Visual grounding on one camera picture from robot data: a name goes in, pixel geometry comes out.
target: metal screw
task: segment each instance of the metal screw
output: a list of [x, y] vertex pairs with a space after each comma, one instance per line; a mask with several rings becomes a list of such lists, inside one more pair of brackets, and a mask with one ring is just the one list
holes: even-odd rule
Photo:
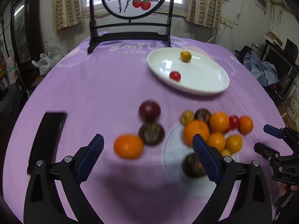
[[36, 162], [37, 166], [41, 166], [43, 163], [44, 163], [43, 160], [38, 160], [38, 161]]
[[72, 158], [71, 156], [66, 156], [66, 157], [64, 158], [64, 161], [65, 161], [65, 162], [70, 162], [71, 160], [73, 160], [73, 158]]
[[252, 164], [256, 167], [258, 167], [260, 165], [260, 163], [257, 160], [253, 160]]
[[232, 161], [232, 159], [231, 159], [230, 156], [225, 156], [223, 159], [224, 159], [224, 161], [226, 161], [226, 162], [231, 162], [231, 161]]

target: human hand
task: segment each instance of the human hand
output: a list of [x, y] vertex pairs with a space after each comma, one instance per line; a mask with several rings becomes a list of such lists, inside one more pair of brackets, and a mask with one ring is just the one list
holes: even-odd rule
[[[294, 186], [294, 185], [292, 185], [292, 186], [291, 186], [291, 190], [293, 190], [293, 191], [297, 191], [298, 187], [299, 187], [299, 186]], [[280, 194], [281, 196], [284, 195], [284, 194], [286, 193], [286, 191], [287, 191], [287, 188], [288, 188], [287, 184], [285, 184], [285, 183], [280, 183], [280, 186], [279, 186], [279, 194]]]

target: door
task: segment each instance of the door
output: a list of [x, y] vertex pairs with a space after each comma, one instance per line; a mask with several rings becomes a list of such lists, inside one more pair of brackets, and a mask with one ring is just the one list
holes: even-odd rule
[[39, 26], [39, 0], [13, 0], [10, 21], [15, 61], [27, 88], [39, 76], [31, 61], [43, 53]]

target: purple tablecloth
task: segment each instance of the purple tablecloth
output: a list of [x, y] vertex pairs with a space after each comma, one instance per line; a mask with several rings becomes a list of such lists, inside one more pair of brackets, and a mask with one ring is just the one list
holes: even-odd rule
[[[88, 180], [81, 188], [104, 223], [153, 224], [192, 223], [207, 198], [179, 191], [163, 167], [163, 145], [145, 147], [142, 157], [124, 160], [113, 151], [114, 139], [124, 133], [137, 134], [142, 122], [138, 107], [153, 99], [161, 106], [159, 123], [165, 132], [179, 122], [186, 109], [208, 108], [212, 113], [247, 114], [254, 130], [243, 137], [240, 162], [260, 161], [271, 197], [277, 198], [278, 183], [271, 180], [269, 163], [253, 151], [263, 142], [282, 155], [291, 150], [282, 141], [263, 132], [265, 124], [284, 127], [274, 103], [253, 75], [234, 55], [217, 45], [172, 37], [173, 47], [197, 51], [214, 59], [230, 78], [228, 89], [216, 96], [200, 97], [176, 91], [160, 82], [147, 65], [148, 54], [164, 47], [158, 41], [105, 42], [87, 54], [89, 38], [57, 64], [36, 88], [23, 108], [12, 132], [4, 162], [4, 199], [23, 221], [29, 182], [27, 163], [35, 134], [46, 111], [67, 111], [68, 118], [58, 145], [56, 161], [86, 146], [95, 134], [104, 136], [105, 147]], [[74, 218], [60, 182], [62, 204]], [[223, 216], [229, 213], [229, 202]]]

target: electrical socket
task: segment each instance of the electrical socket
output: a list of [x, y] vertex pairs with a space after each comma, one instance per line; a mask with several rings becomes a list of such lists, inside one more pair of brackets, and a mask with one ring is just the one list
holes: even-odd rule
[[233, 25], [234, 25], [234, 21], [233, 20], [228, 20], [228, 19], [223, 18], [223, 17], [220, 18], [220, 23], [226, 24], [226, 26], [228, 26], [230, 28], [232, 28]]

